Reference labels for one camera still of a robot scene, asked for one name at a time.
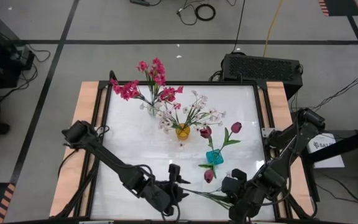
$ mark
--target floor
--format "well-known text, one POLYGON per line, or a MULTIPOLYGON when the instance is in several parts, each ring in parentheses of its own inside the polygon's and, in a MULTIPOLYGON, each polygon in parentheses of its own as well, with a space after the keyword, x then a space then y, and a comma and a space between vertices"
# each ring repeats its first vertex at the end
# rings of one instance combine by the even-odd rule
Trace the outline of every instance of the floor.
MULTIPOLYGON (((71 123, 81 82, 106 80, 110 70, 120 80, 140 79, 134 70, 137 62, 154 57, 164 62, 169 80, 207 80, 219 70, 224 54, 233 49, 242 1, 231 7, 226 1, 210 0, 216 17, 195 26, 183 25, 176 15, 183 3, 162 0, 158 6, 142 7, 110 0, 0 0, 2 21, 33 48, 52 53, 45 63, 35 63, 39 76, 30 87, 1 105, 1 120, 12 129, 0 136, 0 182, 16 184, 5 222, 48 217, 64 152, 60 131, 71 123), (24 163, 17 163, 18 157, 24 163)), ((278 3, 246 1, 240 51, 262 56, 278 3)), ((194 15, 183 11, 182 18, 191 22, 194 15)), ((267 57, 303 64, 298 107, 318 105, 358 77, 356 34, 358 17, 326 17, 317 0, 284 1, 267 57)), ((319 114, 326 118, 327 129, 358 129, 358 85, 323 106, 319 114)), ((345 169, 323 172, 342 180, 358 196, 358 150, 343 158, 345 169)), ((316 181, 337 196, 348 197, 337 183, 318 173, 316 181)), ((319 194, 318 218, 358 223, 358 205, 335 200, 320 189, 319 194)))

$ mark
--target yellow cable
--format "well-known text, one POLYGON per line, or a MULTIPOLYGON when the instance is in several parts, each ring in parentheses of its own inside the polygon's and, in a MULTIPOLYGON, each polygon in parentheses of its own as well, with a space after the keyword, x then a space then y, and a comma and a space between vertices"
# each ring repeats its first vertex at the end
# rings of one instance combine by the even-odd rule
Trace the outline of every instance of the yellow cable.
POLYGON ((266 38, 266 43, 265 43, 264 56, 265 56, 265 54, 266 54, 267 42, 269 41, 269 38, 270 38, 270 32, 272 31, 272 28, 273 28, 273 26, 274 26, 274 22, 276 21, 278 12, 280 11, 280 8, 281 8, 281 5, 283 4, 283 1, 284 1, 284 0, 280 0, 280 3, 278 4, 276 13, 275 13, 274 18, 273 18, 273 21, 272 21, 272 23, 271 23, 271 25, 270 25, 270 28, 268 29, 267 38, 266 38))

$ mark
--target flower vase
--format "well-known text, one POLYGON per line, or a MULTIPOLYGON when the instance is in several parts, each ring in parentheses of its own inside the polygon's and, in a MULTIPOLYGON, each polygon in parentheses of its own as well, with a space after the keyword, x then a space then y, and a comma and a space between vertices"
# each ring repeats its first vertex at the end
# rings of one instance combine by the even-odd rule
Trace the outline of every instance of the flower vase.
POLYGON ((181 128, 176 129, 177 137, 179 140, 184 141, 188 139, 190 135, 190 127, 185 126, 185 124, 179 124, 181 128))
POLYGON ((157 109, 154 108, 154 106, 148 106, 147 107, 147 112, 149 112, 149 115, 152 117, 152 118, 155 118, 155 116, 157 115, 157 109))
POLYGON ((215 149, 213 151, 206 152, 205 155, 206 155, 206 160, 210 164, 219 165, 224 162, 223 156, 222 156, 221 152, 219 151, 219 149, 215 149))

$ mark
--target white table surface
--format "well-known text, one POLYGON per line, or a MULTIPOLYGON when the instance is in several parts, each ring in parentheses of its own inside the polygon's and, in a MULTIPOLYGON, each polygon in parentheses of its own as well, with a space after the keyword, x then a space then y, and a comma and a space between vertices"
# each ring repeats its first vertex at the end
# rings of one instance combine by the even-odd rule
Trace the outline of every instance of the white table surface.
MULTIPOLYGON (((141 92, 148 97, 146 86, 141 92)), ((208 140, 191 128, 190 137, 180 147, 174 131, 165 134, 158 129, 158 118, 151 118, 147 110, 140 110, 140 100, 125 101, 112 92, 109 104, 107 125, 111 128, 104 135, 104 146, 127 164, 149 165, 157 180, 168 179, 170 163, 181 167, 182 177, 191 184, 181 186, 201 192, 211 192, 221 186, 223 178, 231 170, 238 168, 251 178, 264 163, 264 152, 260 135, 260 124, 252 86, 185 86, 183 93, 177 95, 177 102, 188 106, 195 97, 191 90, 208 97, 206 110, 216 108, 227 111, 223 126, 212 126, 215 148, 220 148, 224 138, 224 127, 236 121, 242 123, 241 132, 231 139, 241 140, 238 144, 226 146, 222 150, 224 163, 216 168, 217 179, 210 184, 204 180, 206 169, 198 167, 205 164, 205 153, 211 150, 208 140)), ((179 119, 185 115, 178 113, 179 119)), ((217 203, 190 194, 179 203, 181 220, 229 220, 228 210, 217 203)), ((167 219, 176 219, 175 214, 167 219)), ((136 198, 122 186, 118 175, 101 163, 91 212, 92 219, 150 219, 161 220, 161 214, 144 199, 136 198)), ((253 220, 274 220, 272 206, 262 207, 253 220)))

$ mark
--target tulip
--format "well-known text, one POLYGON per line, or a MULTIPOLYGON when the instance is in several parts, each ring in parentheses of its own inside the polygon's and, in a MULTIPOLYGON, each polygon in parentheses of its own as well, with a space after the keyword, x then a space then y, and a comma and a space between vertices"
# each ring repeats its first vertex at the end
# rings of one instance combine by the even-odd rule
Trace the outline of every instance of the tulip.
POLYGON ((207 170, 204 173, 204 180, 207 183, 211 183, 212 179, 214 179, 214 172, 212 170, 207 170))
POLYGON ((203 128, 200 130, 200 134, 201 134, 201 137, 208 139, 211 137, 212 130, 209 126, 207 126, 206 128, 203 128))
POLYGON ((241 123, 240 123, 240 122, 236 122, 236 123, 234 123, 234 124, 231 126, 231 131, 232 131, 233 133, 237 134, 237 133, 240 132, 241 127, 242 127, 241 123))

